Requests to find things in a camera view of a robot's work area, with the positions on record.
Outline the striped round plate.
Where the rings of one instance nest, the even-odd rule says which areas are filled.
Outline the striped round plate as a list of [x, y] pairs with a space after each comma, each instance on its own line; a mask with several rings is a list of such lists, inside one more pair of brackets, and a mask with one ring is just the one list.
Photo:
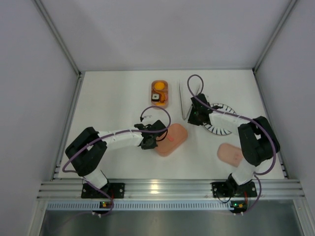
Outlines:
[[[231, 108], [230, 106], [226, 105], [226, 104], [213, 103], [213, 104], [210, 104], [210, 106], [212, 108], [217, 106], [220, 109], [223, 109], [224, 112], [236, 114], [235, 110], [233, 108]], [[228, 131], [226, 129], [223, 129], [223, 128], [217, 127], [217, 126], [213, 126], [213, 125], [207, 124], [207, 123], [203, 123], [203, 127], [206, 130], [208, 130], [210, 133], [212, 133], [214, 135], [218, 135], [218, 136], [226, 136], [226, 135], [232, 134], [232, 132], [230, 132], [230, 131]]]

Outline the yellow toy chicken drumstick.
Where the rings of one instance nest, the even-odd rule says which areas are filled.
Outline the yellow toy chicken drumstick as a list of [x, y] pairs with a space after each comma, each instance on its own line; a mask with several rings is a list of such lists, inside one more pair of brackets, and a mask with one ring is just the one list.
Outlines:
[[155, 105], [156, 105], [156, 106], [165, 106], [166, 103], [157, 102]]

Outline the black white sushi roll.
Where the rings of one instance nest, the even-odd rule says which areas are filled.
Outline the black white sushi roll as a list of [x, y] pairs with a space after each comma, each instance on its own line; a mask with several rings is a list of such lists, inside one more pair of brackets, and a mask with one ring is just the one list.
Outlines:
[[160, 101], [160, 94], [158, 94], [158, 93], [153, 93], [153, 94], [152, 94], [152, 101], [154, 101], [154, 102], [159, 102], [159, 101]]

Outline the orange round toy food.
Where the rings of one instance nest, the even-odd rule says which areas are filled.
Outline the orange round toy food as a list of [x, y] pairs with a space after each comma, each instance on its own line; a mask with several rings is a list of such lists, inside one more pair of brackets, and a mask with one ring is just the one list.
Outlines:
[[163, 90], [165, 88], [165, 83], [164, 82], [156, 82], [154, 84], [154, 88], [156, 90]]

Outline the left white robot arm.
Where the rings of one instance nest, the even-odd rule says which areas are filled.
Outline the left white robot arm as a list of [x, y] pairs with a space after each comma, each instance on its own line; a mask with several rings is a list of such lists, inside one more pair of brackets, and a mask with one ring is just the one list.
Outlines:
[[135, 124], [130, 129], [117, 131], [98, 132], [88, 127], [65, 149], [68, 158], [65, 166], [71, 164], [79, 177], [105, 192], [110, 183], [99, 164], [106, 151], [126, 147], [154, 149], [158, 146], [158, 138], [167, 131], [160, 120], [147, 125]]

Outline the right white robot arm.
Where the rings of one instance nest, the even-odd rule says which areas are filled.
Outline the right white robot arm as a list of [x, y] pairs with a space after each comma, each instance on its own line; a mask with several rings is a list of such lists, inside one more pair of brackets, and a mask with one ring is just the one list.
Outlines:
[[248, 118], [231, 113], [224, 106], [211, 106], [202, 93], [191, 98], [192, 110], [188, 123], [210, 125], [234, 135], [240, 140], [242, 160], [226, 181], [236, 191], [249, 183], [254, 176], [263, 176], [275, 166], [279, 141], [267, 118]]

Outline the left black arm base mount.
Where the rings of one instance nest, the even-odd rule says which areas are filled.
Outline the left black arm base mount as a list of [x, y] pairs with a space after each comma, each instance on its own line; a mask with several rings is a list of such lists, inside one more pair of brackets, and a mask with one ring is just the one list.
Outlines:
[[[125, 183], [109, 183], [101, 188], [101, 191], [105, 192], [112, 199], [123, 199], [125, 194]], [[83, 184], [82, 199], [107, 199], [107, 197], [100, 193], [98, 190], [91, 187], [88, 183]]]

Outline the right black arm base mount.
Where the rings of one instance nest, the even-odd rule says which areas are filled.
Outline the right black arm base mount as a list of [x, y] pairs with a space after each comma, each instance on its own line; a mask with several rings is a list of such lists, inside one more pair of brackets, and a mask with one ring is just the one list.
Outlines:
[[227, 181], [216, 181], [211, 183], [214, 198], [253, 198], [258, 196], [256, 185], [250, 181], [243, 185], [228, 183]]

